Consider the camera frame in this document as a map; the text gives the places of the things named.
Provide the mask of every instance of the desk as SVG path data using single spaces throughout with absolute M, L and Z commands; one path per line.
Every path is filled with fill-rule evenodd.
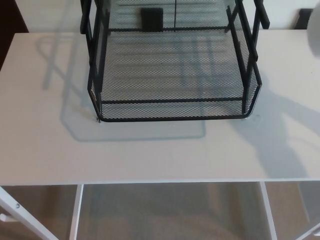
M 257 50 L 248 119 L 97 123 L 85 37 L 16 34 L 0 72 L 0 185 L 78 185 L 77 224 L 83 184 L 260 182 L 274 230 L 263 182 L 320 180 L 320 61 L 304 30 L 261 31 Z

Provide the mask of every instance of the beige carpet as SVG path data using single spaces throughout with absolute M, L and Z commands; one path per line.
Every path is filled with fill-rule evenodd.
M 69 238 L 76 186 L 5 189 Z M 307 224 L 297 184 L 267 190 L 278 239 L 292 239 Z M 86 185 L 78 240 L 269 240 L 266 221 L 256 183 Z M 0 240 L 38 239 L 20 223 L 0 222 Z

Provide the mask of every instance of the black metal frame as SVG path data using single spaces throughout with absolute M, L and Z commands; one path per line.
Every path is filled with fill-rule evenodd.
M 254 17 L 253 31 L 251 32 L 248 23 L 247 15 L 243 6 L 242 0 L 234 0 L 235 6 L 233 12 L 231 12 L 230 6 L 226 9 L 228 17 L 228 26 L 215 26 L 215 27 L 176 27 L 176 19 L 174 19 L 174 27 L 163 28 L 163 31 L 200 31 L 200 30 L 225 30 L 230 31 L 232 40 L 234 43 L 234 49 L 236 58 L 238 61 L 238 67 L 240 70 L 240 76 L 243 85 L 243 96 L 242 97 L 226 97 L 226 98 L 195 98 L 195 99 L 150 99 L 150 100 L 109 100 L 104 101 L 101 99 L 102 85 L 103 85 L 103 74 L 105 68 L 105 56 L 107 51 L 108 36 L 111 32 L 142 32 L 141 28 L 109 28 L 110 20 L 110 0 L 108 5 L 103 7 L 103 3 L 106 0 L 95 0 L 97 5 L 97 12 L 95 16 L 94 31 L 92 36 L 89 13 L 91 8 L 92 0 L 80 0 L 82 8 L 82 19 L 80 25 L 80 32 L 86 35 L 88 52 L 89 52 L 89 80 L 88 80 L 88 92 L 93 103 L 99 120 L 104 122 L 153 122 L 153 121 L 184 121 L 184 120 L 218 120 L 218 119 L 243 119 L 247 118 L 253 111 L 256 99 L 259 95 L 260 88 L 262 86 L 261 77 L 257 67 L 258 53 L 256 50 L 257 39 L 260 24 L 264 29 L 268 29 L 270 21 L 268 19 L 266 10 L 263 5 L 263 0 L 254 0 L 256 11 Z M 175 0 L 175 13 L 177 9 L 177 0 Z M 235 27 L 236 17 L 239 17 L 242 30 L 244 33 L 246 45 L 249 52 L 248 63 L 245 65 L 244 58 L 242 56 L 241 45 L 238 40 L 237 30 Z M 101 59 L 99 60 L 99 71 L 97 71 L 96 60 L 98 50 L 98 38 L 99 34 L 102 34 L 102 49 Z M 253 98 L 250 106 L 248 106 L 249 89 L 251 85 L 252 74 L 256 76 L 257 87 L 255 89 Z M 152 103 L 184 103 L 184 102 L 223 102 L 223 101 L 242 101 L 242 114 L 241 115 L 224 115 L 224 116 L 193 116 L 193 117 L 150 117 L 150 118 L 104 118 L 102 113 L 103 104 L 152 104 Z

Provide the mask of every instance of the black mesh desk organizer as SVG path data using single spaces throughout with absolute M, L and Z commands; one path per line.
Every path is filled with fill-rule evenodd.
M 262 86 L 256 44 L 270 22 L 263 0 L 251 32 L 242 0 L 81 0 L 88 92 L 105 122 L 241 119 Z

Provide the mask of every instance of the desk leg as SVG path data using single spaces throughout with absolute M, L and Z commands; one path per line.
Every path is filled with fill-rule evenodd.
M 72 223 L 71 223 L 70 237 L 69 237 L 70 240 L 77 240 L 83 191 L 84 191 L 83 184 L 78 185 L 76 187 L 76 194 L 75 194 L 74 208 L 73 208 L 73 215 L 72 215 Z
M 299 233 L 298 236 L 295 237 L 294 239 L 303 240 L 312 234 L 317 236 L 317 234 L 319 233 L 319 229 L 320 229 L 320 218 L 309 222 L 309 224 L 304 228 L 304 230 L 301 231 L 302 233 Z
M 269 224 L 271 240 L 277 240 L 277 233 L 276 233 L 274 219 L 272 217 L 272 212 L 271 212 L 271 207 L 270 207 L 270 202 L 269 202 L 269 198 L 268 198 L 266 184 L 264 181 L 259 182 L 259 184 L 260 184 L 260 190 L 261 190 L 261 194 L 262 194 L 266 217 L 267 217 L 268 224 Z
M 0 187 L 0 206 L 43 240 L 58 240 L 2 187 Z

